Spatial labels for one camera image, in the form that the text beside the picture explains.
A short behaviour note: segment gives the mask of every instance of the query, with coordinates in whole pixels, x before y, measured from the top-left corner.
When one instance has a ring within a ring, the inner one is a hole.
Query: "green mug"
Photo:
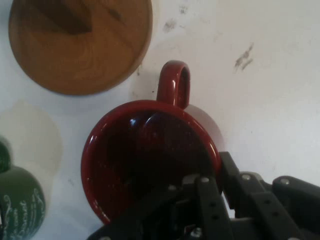
[[[0,142],[0,240],[28,240],[46,213],[45,197],[34,176],[11,166],[8,148]]]

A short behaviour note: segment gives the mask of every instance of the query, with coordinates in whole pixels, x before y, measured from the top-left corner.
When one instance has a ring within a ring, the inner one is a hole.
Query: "white table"
[[[139,75],[101,94],[72,97],[43,89],[21,70],[8,39],[12,0],[0,1],[0,112],[18,100],[41,109],[63,145],[34,240],[83,240],[102,225],[81,183],[86,138],[116,106],[155,99],[160,70],[172,59],[188,63],[190,103],[214,119],[241,171],[260,173],[267,182],[291,175],[320,185],[320,1],[152,2],[154,30]],[[250,46],[242,64],[252,62],[235,69]]]

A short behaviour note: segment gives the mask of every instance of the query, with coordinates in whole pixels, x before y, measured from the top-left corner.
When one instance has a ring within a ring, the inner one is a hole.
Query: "wooden lid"
[[[13,54],[41,86],[68,95],[98,93],[142,62],[151,40],[151,0],[78,0],[83,6],[49,11],[41,1],[47,2],[14,0],[9,20]]]

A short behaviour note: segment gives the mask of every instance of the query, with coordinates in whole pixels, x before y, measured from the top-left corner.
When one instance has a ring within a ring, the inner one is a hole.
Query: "dark red ceramic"
[[[94,127],[84,146],[86,197],[108,224],[154,187],[180,185],[190,174],[219,177],[221,160],[206,130],[184,112],[190,73],[180,61],[164,65],[157,101],[123,104]]]

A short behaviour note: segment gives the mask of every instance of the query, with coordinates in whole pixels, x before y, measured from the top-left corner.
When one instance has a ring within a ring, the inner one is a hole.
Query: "bolt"
[[[209,180],[209,178],[207,178],[207,177],[203,177],[203,178],[201,178],[201,182],[202,183],[208,183],[210,180]]]
[[[286,179],[286,178],[282,178],[281,180],[280,180],[280,182],[282,183],[282,184],[284,184],[284,185],[288,185],[288,184],[290,184],[290,181],[288,180],[288,179]]]
[[[242,179],[248,181],[248,180],[251,179],[251,176],[248,175],[248,174],[243,174],[243,175],[242,175]]]
[[[202,237],[202,229],[200,227],[196,227],[193,229],[193,231],[190,233],[190,236],[193,238],[201,238]]]
[[[169,185],[168,190],[169,191],[175,191],[175,190],[177,190],[177,187],[174,186],[174,185]]]

